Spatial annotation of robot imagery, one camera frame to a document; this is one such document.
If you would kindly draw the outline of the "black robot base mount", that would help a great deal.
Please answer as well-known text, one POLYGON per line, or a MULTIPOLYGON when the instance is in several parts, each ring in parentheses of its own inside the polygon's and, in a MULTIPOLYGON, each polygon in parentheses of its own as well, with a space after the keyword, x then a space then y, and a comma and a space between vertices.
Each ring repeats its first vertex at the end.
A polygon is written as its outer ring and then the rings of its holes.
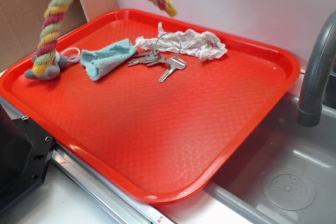
POLYGON ((11 119, 1 107, 1 215, 45 180, 55 140, 32 119, 11 119))

